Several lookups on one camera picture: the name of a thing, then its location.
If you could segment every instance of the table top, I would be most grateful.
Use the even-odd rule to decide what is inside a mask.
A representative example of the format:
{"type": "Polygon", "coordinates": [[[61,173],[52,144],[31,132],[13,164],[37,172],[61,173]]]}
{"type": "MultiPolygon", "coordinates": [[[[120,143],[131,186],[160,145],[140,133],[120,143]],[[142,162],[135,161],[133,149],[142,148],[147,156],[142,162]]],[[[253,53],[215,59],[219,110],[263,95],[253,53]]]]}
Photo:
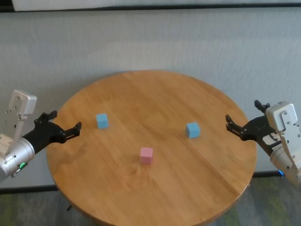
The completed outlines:
{"type": "Polygon", "coordinates": [[[82,122],[81,135],[47,150],[50,172],[74,207],[115,226],[191,226],[228,210],[249,184],[256,145],[226,130],[246,117],[225,94],[167,71],[116,74],[70,98],[55,123],[82,122]],[[95,116],[106,113],[109,128],[95,116]],[[189,139],[196,121],[199,138],[189,139]],[[140,164],[141,147],[153,163],[140,164]]]}

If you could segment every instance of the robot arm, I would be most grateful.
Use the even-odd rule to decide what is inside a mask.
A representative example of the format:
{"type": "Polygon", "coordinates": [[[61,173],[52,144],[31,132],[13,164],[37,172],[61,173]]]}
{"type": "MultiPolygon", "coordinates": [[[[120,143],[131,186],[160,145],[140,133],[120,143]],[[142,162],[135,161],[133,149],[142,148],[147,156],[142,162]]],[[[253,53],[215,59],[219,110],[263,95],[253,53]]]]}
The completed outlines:
{"type": "Polygon", "coordinates": [[[24,122],[34,111],[37,98],[24,91],[15,90],[6,111],[4,130],[0,134],[0,181],[15,177],[39,151],[49,144],[65,143],[79,136],[81,122],[64,130],[50,122],[57,112],[43,113],[34,121],[35,128],[21,137],[24,122]]]}
{"type": "Polygon", "coordinates": [[[264,116],[240,127],[226,115],[226,128],[241,140],[254,140],[270,156],[272,163],[295,185],[301,183],[300,125],[293,104],[282,101],[276,105],[262,105],[255,100],[255,107],[264,116]]]}

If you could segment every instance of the block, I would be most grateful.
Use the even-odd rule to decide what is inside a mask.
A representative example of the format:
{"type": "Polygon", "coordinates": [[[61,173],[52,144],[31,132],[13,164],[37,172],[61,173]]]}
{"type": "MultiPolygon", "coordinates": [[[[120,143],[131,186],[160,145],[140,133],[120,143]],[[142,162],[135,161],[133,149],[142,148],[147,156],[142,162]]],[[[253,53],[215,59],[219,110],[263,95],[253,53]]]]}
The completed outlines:
{"type": "Polygon", "coordinates": [[[96,116],[96,121],[97,121],[97,127],[99,129],[104,129],[104,128],[108,128],[109,127],[109,121],[108,121],[108,117],[107,114],[98,114],[96,116]]]}
{"type": "Polygon", "coordinates": [[[152,148],[142,147],[140,151],[140,163],[151,164],[152,163],[152,148]]]}
{"type": "Polygon", "coordinates": [[[189,138],[199,137],[201,129],[197,122],[191,122],[186,124],[186,134],[189,138]]]}

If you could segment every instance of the gray carpet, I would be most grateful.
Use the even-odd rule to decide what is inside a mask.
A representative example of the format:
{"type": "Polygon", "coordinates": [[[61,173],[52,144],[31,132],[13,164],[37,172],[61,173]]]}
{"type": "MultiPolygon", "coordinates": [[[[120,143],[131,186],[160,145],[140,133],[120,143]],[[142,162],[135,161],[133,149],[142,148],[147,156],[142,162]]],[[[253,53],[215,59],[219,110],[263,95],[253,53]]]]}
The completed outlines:
{"type": "MultiPolygon", "coordinates": [[[[0,195],[1,226],[96,226],[60,192],[0,195]]],[[[285,178],[254,178],[236,205],[209,226],[301,226],[301,189],[285,178]]]]}

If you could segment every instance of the gray wall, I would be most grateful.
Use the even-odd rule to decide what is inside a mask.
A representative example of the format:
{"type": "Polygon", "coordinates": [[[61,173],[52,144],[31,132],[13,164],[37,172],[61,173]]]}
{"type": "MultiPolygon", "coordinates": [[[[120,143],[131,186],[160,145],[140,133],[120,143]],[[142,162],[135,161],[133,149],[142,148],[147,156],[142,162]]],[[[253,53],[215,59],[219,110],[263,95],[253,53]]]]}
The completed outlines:
{"type": "Polygon", "coordinates": [[[99,8],[112,6],[193,4],[300,3],[300,0],[13,0],[16,11],[99,8]]]}
{"type": "MultiPolygon", "coordinates": [[[[143,69],[200,78],[249,119],[261,115],[255,99],[291,101],[300,117],[300,25],[301,8],[0,14],[0,117],[13,89],[38,96],[34,119],[103,76],[143,69]]],[[[274,169],[259,149],[256,170],[274,169]]],[[[40,153],[0,186],[52,183],[40,153]]]]}

